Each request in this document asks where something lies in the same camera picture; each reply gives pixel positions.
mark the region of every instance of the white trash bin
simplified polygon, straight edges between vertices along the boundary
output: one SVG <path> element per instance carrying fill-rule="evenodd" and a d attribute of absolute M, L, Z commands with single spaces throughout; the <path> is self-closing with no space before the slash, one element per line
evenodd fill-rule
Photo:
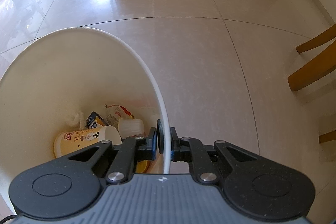
<path fill-rule="evenodd" d="M 53 142 L 65 131 L 69 115 L 105 104 L 126 107 L 144 122 L 145 132 L 164 127 L 170 143 L 166 108 L 159 87 L 143 60 L 125 42 L 92 28 L 48 34 L 27 47 L 0 81 L 0 193 L 14 212 L 8 187 L 20 172 L 54 159 Z M 163 172 L 169 172 L 165 145 Z"/>

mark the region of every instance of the chair leg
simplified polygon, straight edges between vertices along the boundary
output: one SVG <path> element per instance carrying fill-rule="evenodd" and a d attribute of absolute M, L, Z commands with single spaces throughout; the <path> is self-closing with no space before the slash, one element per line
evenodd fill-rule
<path fill-rule="evenodd" d="M 288 77 L 291 91 L 300 90 L 336 69 L 336 41 Z"/>
<path fill-rule="evenodd" d="M 319 143 L 336 140 L 336 130 L 319 136 Z"/>
<path fill-rule="evenodd" d="M 313 39 L 301 45 L 298 45 L 296 47 L 296 50 L 298 53 L 306 52 L 308 50 L 321 46 L 324 43 L 327 43 L 328 41 L 334 39 L 335 37 L 336 37 L 336 24 L 331 26 L 328 30 L 324 31 L 323 33 L 319 34 L 317 37 L 314 37 Z"/>

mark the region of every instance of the cartoon figure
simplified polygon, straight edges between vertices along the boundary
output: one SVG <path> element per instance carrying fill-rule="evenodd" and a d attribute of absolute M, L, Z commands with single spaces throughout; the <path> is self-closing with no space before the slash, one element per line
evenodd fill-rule
<path fill-rule="evenodd" d="M 83 140 L 92 141 L 98 137 L 99 137 L 99 132 L 88 133 L 86 136 L 84 135 L 81 136 L 81 141 Z"/>

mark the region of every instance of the metal screw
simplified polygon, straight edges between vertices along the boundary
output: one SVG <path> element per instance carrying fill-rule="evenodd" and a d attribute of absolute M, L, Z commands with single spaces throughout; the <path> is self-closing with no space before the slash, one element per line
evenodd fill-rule
<path fill-rule="evenodd" d="M 203 173 L 201 175 L 201 180 L 203 181 L 214 181 L 217 176 L 214 173 Z"/>
<path fill-rule="evenodd" d="M 112 181 L 119 181 L 122 180 L 124 177 L 124 174 L 120 172 L 113 172 L 107 176 L 107 178 Z"/>

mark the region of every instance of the wooden chair leg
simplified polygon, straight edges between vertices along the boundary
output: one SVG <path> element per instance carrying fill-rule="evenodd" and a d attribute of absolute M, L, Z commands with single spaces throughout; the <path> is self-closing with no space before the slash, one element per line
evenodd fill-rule
<path fill-rule="evenodd" d="M 317 37 L 299 45 L 296 47 L 298 53 L 306 52 L 313 48 L 323 45 L 327 43 L 331 39 L 336 37 L 336 24 L 331 26 L 328 30 L 324 31 L 323 33 L 319 34 Z"/>
<path fill-rule="evenodd" d="M 292 91 L 300 90 L 336 69 L 336 41 L 288 77 Z"/>
<path fill-rule="evenodd" d="M 319 143 L 336 140 L 336 130 L 319 136 Z"/>

